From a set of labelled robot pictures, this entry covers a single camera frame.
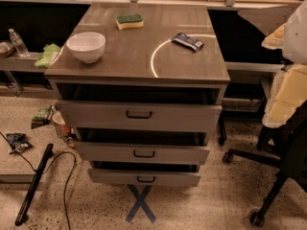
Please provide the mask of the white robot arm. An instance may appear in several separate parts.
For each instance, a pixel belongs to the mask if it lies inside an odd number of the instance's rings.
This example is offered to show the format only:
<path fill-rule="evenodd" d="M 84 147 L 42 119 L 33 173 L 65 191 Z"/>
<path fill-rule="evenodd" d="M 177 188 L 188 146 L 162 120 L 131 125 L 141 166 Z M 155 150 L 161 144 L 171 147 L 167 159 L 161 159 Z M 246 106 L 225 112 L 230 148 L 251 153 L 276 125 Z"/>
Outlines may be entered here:
<path fill-rule="evenodd" d="M 267 36 L 262 47 L 281 49 L 283 58 L 293 62 L 307 63 L 307 0 L 304 0 L 286 23 Z"/>

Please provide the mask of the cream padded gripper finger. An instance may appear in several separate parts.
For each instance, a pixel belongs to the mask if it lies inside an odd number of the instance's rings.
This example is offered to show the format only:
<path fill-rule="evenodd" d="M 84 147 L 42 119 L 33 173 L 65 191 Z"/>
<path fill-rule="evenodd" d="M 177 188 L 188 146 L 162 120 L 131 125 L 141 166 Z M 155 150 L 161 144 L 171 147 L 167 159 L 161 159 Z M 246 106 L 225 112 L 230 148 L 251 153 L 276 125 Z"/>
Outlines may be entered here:
<path fill-rule="evenodd" d="M 285 27 L 286 24 L 283 24 L 278 27 L 272 34 L 268 35 L 262 41 L 261 46 L 270 50 L 282 49 L 284 44 L 283 38 Z"/>

